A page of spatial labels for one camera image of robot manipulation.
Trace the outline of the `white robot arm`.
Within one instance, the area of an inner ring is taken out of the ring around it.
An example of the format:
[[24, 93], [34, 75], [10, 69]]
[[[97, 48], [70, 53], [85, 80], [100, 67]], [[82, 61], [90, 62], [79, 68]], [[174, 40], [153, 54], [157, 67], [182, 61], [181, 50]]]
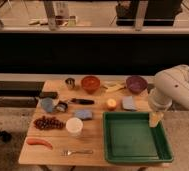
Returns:
[[149, 126], [154, 128], [175, 101], [189, 110], [189, 66], [178, 65], [158, 72], [153, 78], [154, 88], [148, 95]]

